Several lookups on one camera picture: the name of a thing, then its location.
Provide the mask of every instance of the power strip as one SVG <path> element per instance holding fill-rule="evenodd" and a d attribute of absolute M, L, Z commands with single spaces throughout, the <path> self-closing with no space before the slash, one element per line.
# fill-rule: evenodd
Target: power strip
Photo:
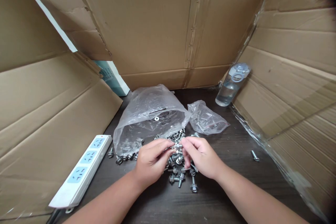
<path fill-rule="evenodd" d="M 73 207 L 78 206 L 111 142 L 110 135 L 97 135 L 93 139 L 51 200 L 50 207 L 67 208 L 67 212 L 71 212 Z"/>

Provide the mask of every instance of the plastic water bottle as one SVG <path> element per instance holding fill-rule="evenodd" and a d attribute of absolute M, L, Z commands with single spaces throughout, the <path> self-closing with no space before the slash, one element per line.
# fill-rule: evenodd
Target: plastic water bottle
<path fill-rule="evenodd" d="M 250 71 L 251 68 L 246 63 L 236 63 L 230 68 L 216 97 L 219 106 L 226 107 L 230 104 Z"/>

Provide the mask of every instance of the finger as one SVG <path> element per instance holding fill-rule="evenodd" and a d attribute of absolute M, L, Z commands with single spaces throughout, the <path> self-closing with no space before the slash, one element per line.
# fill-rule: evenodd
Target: finger
<path fill-rule="evenodd" d="M 192 137 L 187 136 L 184 139 L 185 139 L 185 141 L 189 141 L 190 143 L 192 143 L 195 146 L 196 149 L 200 148 L 203 144 L 203 141 L 202 141 L 203 138 L 197 138 L 197 137 L 194 137 L 194 136 L 192 136 Z"/>
<path fill-rule="evenodd" d="M 164 169 L 166 164 L 167 164 L 167 161 L 168 161 L 169 157 L 175 152 L 176 152 L 175 149 L 166 150 L 164 153 L 162 153 L 160 159 L 157 161 L 157 165 Z"/>
<path fill-rule="evenodd" d="M 196 150 L 195 146 L 187 138 L 182 139 L 181 142 L 183 148 L 187 151 L 193 160 L 197 160 L 201 157 L 201 153 Z"/>
<path fill-rule="evenodd" d="M 188 152 L 185 150 L 185 148 L 182 148 L 182 153 L 184 156 L 184 168 L 188 169 L 190 168 L 190 156 Z"/>
<path fill-rule="evenodd" d="M 154 147 L 150 148 L 149 151 L 150 151 L 150 156 L 156 158 L 158 157 L 162 152 L 165 151 L 165 149 L 169 148 L 169 147 L 172 147 L 173 145 L 175 145 L 174 142 L 172 142 L 171 140 L 169 139 L 166 139 L 165 141 L 155 145 Z"/>
<path fill-rule="evenodd" d="M 152 148 L 153 146 L 158 145 L 159 143 L 162 143 L 162 142 L 167 141 L 167 140 L 168 139 L 158 138 L 158 139 L 155 139 L 152 142 L 149 142 L 148 144 L 144 145 L 144 147 L 146 149 L 149 149 L 149 148 Z"/>

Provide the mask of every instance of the wooden table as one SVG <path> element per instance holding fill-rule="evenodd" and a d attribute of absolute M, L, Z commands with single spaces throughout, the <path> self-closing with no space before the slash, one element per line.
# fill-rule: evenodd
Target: wooden table
<path fill-rule="evenodd" d="M 231 124 L 220 134 L 205 136 L 218 156 L 229 167 L 273 195 L 309 223 L 322 223 L 309 210 L 298 192 L 286 182 L 273 160 L 249 136 L 230 109 L 220 107 L 215 103 L 217 92 L 217 90 L 211 89 L 184 89 L 176 90 L 175 95 L 186 108 L 187 104 L 197 100 L 205 101 L 210 109 Z M 129 96 L 124 98 L 121 108 L 106 129 L 105 134 L 113 135 L 128 104 Z M 186 133 L 187 135 L 194 133 L 190 124 L 186 127 Z M 253 160 L 251 150 L 254 150 L 260 162 Z M 83 200 L 74 212 L 132 170 L 136 163 L 135 161 L 127 161 L 118 166 L 115 161 L 115 158 L 104 157 Z M 196 174 L 198 193 L 192 193 L 189 175 L 186 176 L 180 189 L 177 183 L 171 185 L 168 182 L 168 176 L 169 173 L 165 172 L 155 184 L 142 193 L 124 219 L 124 223 L 246 223 L 214 180 L 208 179 L 200 173 Z M 57 223 L 62 223 L 70 215 L 62 213 Z"/>

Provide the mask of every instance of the clear plastic bag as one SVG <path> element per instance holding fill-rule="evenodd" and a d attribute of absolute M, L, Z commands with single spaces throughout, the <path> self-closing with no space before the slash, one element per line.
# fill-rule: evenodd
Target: clear plastic bag
<path fill-rule="evenodd" d="M 221 133 L 230 124 L 220 115 L 209 109 L 202 100 L 188 104 L 191 113 L 190 124 L 192 128 L 204 135 Z"/>
<path fill-rule="evenodd" d="M 113 134 L 119 156 L 133 154 L 146 138 L 166 138 L 183 129 L 190 113 L 164 85 L 141 87 L 132 93 Z"/>

